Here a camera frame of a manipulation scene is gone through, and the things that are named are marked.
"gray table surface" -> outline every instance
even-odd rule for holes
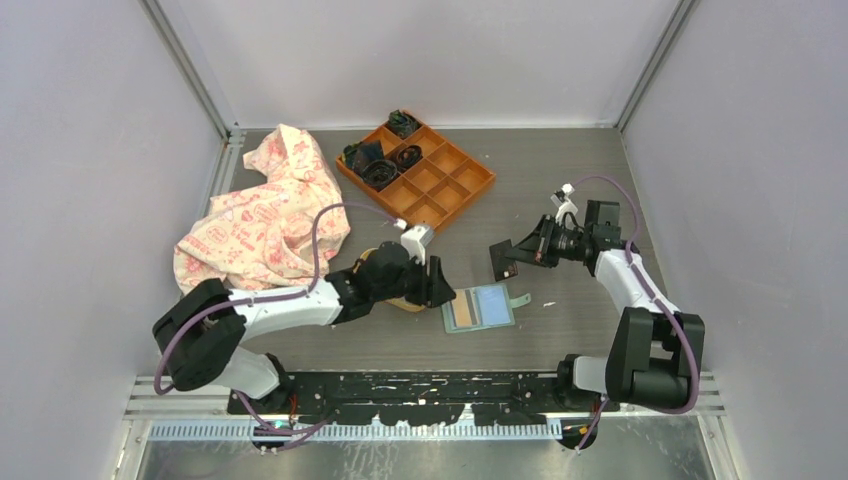
[[[589,174],[616,179],[635,199],[633,179],[621,137],[613,129],[522,129],[442,131],[497,174],[492,189],[430,243],[428,253],[442,258],[445,277],[454,288],[494,282],[489,245],[521,240],[544,213],[554,213],[549,197],[563,183]],[[267,132],[250,132],[242,152],[256,148]],[[314,137],[328,163],[345,145],[366,131],[318,131]],[[374,204],[331,167],[347,201]],[[238,162],[231,190],[265,181]],[[600,180],[580,186],[573,199],[582,222],[588,199],[622,203],[624,235],[633,231],[626,201]],[[383,226],[371,212],[349,209],[350,236],[331,268],[350,266],[366,249],[398,232]],[[637,245],[646,269],[663,287],[653,247],[643,229]],[[618,325],[618,314],[606,290],[585,267],[564,262],[556,269],[519,265],[507,281],[510,295],[524,293],[532,302],[515,310],[516,325],[462,334],[445,333],[441,311],[410,314],[386,304],[371,315],[328,327],[300,327],[267,334],[246,346],[277,355],[289,370],[553,370],[568,353],[605,356]],[[544,304],[555,302],[545,307]]]

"small wallet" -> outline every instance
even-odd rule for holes
[[[461,333],[515,325],[512,309],[528,303],[529,293],[511,299],[503,283],[456,290],[456,299],[442,305],[445,331]]]

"metal floor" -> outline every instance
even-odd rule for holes
[[[312,132],[328,163],[366,131]],[[614,129],[447,130],[442,133],[497,174],[492,189],[465,211],[428,247],[442,257],[445,277],[454,288],[494,283],[489,245],[521,240],[544,213],[554,213],[549,197],[568,181],[589,174],[615,178],[636,198],[619,133]],[[242,154],[256,148],[267,132],[247,134]],[[373,202],[347,178],[331,171],[347,201]],[[237,162],[230,190],[261,184],[265,177]],[[581,209],[588,199],[622,203],[625,235],[633,231],[626,201],[600,180],[581,185],[572,197]],[[350,266],[366,249],[397,239],[371,212],[349,209],[352,232],[334,269]],[[647,232],[637,240],[648,272],[662,287]],[[291,370],[553,370],[567,353],[608,353],[618,314],[606,290],[585,267],[561,263],[548,270],[519,265],[507,281],[511,296],[531,293],[533,301],[515,310],[514,327],[462,334],[445,333],[438,309],[410,314],[380,304],[371,315],[335,328],[302,327],[264,335],[247,344],[277,355]],[[556,302],[544,307],[545,303]]]
[[[695,417],[608,418],[599,432],[579,458],[553,440],[319,442],[264,457],[246,442],[151,442],[138,479],[727,478]]]

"coiled black cable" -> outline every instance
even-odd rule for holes
[[[397,165],[386,160],[374,160],[359,174],[366,185],[378,192],[389,186],[398,176]]]
[[[412,168],[413,165],[421,160],[421,147],[418,145],[410,145],[395,155],[395,163],[401,172],[405,172]]]

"black cable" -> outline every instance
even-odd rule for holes
[[[383,147],[380,145],[379,141],[361,143],[352,152],[352,159],[350,161],[351,166],[349,168],[357,175],[361,175],[365,170],[365,167],[370,165],[372,162],[384,159]]]
[[[397,165],[386,160],[375,160],[368,164],[359,176],[366,185],[379,192],[397,178]]]
[[[583,227],[581,227],[580,224],[577,223],[577,217],[574,216],[573,212],[565,212],[565,216],[571,217],[571,223],[574,224],[574,228],[576,228],[577,230],[583,230]]]
[[[421,147],[418,145],[410,145],[395,155],[395,163],[401,172],[405,172],[412,168],[413,165],[421,160]]]

